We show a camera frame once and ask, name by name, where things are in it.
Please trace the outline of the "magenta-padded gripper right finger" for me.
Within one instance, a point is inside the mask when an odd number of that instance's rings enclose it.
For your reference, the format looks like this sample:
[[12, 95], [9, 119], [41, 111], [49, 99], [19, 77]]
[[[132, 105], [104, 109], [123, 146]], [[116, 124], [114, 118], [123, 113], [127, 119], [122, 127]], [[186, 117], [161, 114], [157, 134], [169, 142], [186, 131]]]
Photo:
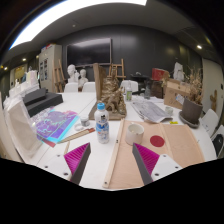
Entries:
[[167, 154], [159, 155], [137, 143], [133, 144], [132, 153], [145, 185], [182, 169], [182, 167]]

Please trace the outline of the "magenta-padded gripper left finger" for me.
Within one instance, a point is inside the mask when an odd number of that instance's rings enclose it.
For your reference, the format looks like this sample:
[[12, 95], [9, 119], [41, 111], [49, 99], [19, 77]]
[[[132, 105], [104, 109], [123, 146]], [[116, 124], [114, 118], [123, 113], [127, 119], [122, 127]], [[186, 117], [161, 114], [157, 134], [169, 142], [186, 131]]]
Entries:
[[58, 154], [52, 157], [43, 166], [43, 169], [78, 185], [82, 179], [90, 153], [90, 144], [86, 143], [64, 155]]

